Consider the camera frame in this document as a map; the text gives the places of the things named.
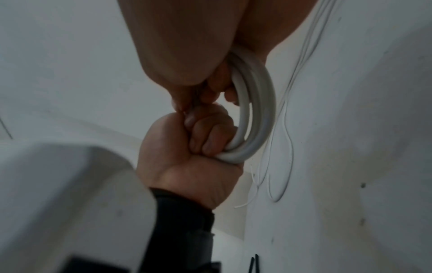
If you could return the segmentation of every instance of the black sleeve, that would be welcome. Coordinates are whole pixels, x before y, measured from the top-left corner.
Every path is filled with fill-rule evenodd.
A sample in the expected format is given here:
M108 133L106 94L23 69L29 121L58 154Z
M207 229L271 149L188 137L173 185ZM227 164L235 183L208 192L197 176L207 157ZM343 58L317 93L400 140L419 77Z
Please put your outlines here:
M211 264L212 211L172 192L151 190L157 220L140 272L219 272L220 264Z

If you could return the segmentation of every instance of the forearm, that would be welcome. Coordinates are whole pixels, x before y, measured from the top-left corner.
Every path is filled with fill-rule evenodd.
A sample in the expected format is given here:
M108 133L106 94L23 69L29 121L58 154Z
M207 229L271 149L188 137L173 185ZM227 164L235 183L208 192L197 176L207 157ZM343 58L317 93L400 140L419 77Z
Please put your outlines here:
M118 0L146 74L166 85L203 82L224 59L248 0Z
M195 202L152 189L157 221L141 272L187 272L209 264L214 215Z

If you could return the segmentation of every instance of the fist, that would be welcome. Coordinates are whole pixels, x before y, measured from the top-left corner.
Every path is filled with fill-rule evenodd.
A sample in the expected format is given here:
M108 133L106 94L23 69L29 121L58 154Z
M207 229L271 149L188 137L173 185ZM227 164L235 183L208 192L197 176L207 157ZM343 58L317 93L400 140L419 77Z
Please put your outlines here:
M215 104L198 106L186 115L166 115L148 130L136 172L148 187L168 190L215 209L243 174L242 164L212 158L223 151L235 132L227 111Z

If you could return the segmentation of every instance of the hand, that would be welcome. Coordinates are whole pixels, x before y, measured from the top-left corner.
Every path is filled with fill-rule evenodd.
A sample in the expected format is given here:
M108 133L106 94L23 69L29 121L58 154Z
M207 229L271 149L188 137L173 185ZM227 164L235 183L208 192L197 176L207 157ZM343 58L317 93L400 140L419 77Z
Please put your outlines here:
M232 192L243 165L210 158L223 150L236 128L219 105L202 105L187 116L172 113L148 130L137 174L152 188L165 189L215 209Z

